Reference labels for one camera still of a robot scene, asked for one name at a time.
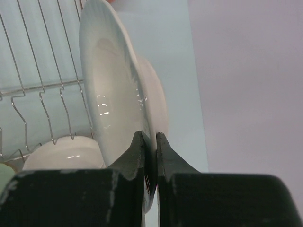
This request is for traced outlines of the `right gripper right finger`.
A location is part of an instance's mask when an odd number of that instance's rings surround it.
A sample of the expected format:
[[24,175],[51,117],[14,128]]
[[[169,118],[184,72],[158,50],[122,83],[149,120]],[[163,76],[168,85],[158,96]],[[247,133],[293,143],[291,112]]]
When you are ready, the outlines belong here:
[[158,133],[161,227],[300,227],[294,200],[280,178],[201,173]]

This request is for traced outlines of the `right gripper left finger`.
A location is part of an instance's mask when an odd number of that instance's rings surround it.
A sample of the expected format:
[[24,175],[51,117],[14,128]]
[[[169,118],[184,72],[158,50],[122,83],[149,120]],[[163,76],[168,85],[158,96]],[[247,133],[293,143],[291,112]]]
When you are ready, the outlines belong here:
[[105,169],[33,170],[15,175],[0,198],[3,227],[141,227],[145,142]]

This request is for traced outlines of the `orange white bowl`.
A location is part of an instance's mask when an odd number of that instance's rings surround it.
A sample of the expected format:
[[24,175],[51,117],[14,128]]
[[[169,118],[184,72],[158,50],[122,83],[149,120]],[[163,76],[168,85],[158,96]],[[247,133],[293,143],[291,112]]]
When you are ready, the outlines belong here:
[[84,136],[48,142],[26,159],[23,170],[101,169],[106,167],[98,143]]

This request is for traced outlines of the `white deep plate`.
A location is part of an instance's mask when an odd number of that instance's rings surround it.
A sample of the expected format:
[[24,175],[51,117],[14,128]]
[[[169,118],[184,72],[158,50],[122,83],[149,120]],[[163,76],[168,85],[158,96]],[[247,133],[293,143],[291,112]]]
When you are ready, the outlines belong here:
[[147,146],[145,211],[156,190],[156,135],[169,131],[160,79],[133,48],[118,14],[105,0],[89,0],[80,17],[79,47],[94,137],[106,166],[114,163],[141,131]]

